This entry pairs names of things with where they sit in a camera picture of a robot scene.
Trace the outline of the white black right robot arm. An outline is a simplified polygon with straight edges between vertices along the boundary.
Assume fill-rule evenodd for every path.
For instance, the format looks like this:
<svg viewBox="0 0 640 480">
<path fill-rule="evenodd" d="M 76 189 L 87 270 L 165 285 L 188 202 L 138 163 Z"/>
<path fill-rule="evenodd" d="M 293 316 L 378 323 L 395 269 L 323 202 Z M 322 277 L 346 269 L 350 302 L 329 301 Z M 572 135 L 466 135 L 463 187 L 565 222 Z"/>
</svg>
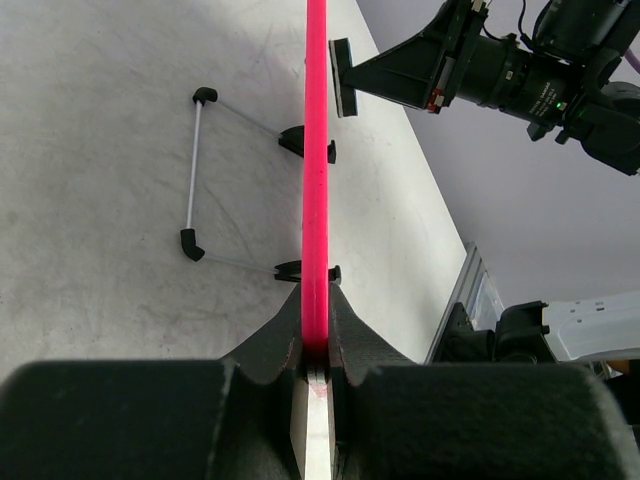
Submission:
<svg viewBox="0 0 640 480">
<path fill-rule="evenodd" d="M 358 92 L 439 113 L 457 98 L 528 124 L 530 139 L 556 133 L 628 176 L 639 172 L 639 90 L 612 74 L 639 31 L 635 1 L 550 1 L 531 34 L 495 37 L 484 1 L 448 1 L 418 34 L 354 64 L 345 39 L 329 44 L 337 111 L 357 112 Z M 535 301 L 474 330 L 456 303 L 431 362 L 600 362 L 638 355 L 639 297 Z"/>
</svg>

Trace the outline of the pink framed whiteboard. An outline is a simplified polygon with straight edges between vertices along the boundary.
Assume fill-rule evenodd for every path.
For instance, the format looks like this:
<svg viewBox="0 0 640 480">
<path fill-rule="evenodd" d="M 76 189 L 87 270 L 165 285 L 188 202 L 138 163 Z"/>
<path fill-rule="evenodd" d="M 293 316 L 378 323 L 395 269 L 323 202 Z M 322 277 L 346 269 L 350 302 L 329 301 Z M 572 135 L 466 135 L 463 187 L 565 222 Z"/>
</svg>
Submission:
<svg viewBox="0 0 640 480">
<path fill-rule="evenodd" d="M 329 479 L 326 363 L 329 335 L 327 3 L 306 11 L 301 333 L 309 383 L 307 479 Z"/>
</svg>

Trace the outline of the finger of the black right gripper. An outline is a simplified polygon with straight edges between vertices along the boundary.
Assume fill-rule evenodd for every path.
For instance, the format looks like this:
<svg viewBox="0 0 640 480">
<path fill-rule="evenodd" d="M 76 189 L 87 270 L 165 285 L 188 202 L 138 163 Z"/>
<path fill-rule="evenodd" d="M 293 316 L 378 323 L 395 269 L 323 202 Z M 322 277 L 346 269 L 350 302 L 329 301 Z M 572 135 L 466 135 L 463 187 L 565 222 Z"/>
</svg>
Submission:
<svg viewBox="0 0 640 480">
<path fill-rule="evenodd" d="M 345 106 L 367 93 L 411 108 L 450 104 L 450 20 L 433 19 L 406 41 L 359 64 L 345 42 Z"/>
</svg>

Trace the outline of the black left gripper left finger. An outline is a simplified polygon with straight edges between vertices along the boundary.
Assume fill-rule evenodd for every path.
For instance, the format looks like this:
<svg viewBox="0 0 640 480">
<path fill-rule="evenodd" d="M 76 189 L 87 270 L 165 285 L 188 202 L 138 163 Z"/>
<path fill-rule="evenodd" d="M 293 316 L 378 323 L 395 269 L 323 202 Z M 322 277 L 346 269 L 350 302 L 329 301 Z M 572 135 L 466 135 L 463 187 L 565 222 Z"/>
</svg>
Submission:
<svg viewBox="0 0 640 480">
<path fill-rule="evenodd" d="M 57 360 L 1 385 L 5 479 L 300 479 L 300 294 L 216 360 Z"/>
</svg>

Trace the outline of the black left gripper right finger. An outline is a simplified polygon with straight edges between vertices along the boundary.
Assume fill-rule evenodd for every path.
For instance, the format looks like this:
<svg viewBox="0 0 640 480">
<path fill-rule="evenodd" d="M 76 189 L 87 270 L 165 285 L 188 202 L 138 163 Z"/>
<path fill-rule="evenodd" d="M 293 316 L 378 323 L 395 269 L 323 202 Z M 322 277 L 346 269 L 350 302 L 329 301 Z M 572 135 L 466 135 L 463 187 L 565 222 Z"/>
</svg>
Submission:
<svg viewBox="0 0 640 480">
<path fill-rule="evenodd" d="M 418 364 L 332 287 L 329 409 L 336 479 L 635 479 L 639 449 L 581 366 Z"/>
</svg>

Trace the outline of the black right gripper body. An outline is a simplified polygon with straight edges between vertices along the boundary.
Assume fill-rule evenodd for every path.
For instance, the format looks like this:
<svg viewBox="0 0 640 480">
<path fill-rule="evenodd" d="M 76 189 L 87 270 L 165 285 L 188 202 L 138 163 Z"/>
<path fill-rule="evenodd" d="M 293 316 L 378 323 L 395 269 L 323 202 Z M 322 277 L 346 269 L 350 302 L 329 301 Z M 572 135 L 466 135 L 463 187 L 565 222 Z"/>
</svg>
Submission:
<svg viewBox="0 0 640 480">
<path fill-rule="evenodd" d="M 456 98 L 525 120 L 533 141 L 554 128 L 593 159 L 639 172 L 639 89 L 613 72 L 639 32 L 636 1 L 549 1 L 530 35 L 486 33 L 484 1 L 447 1 L 425 27 L 438 43 L 424 107 Z"/>
</svg>

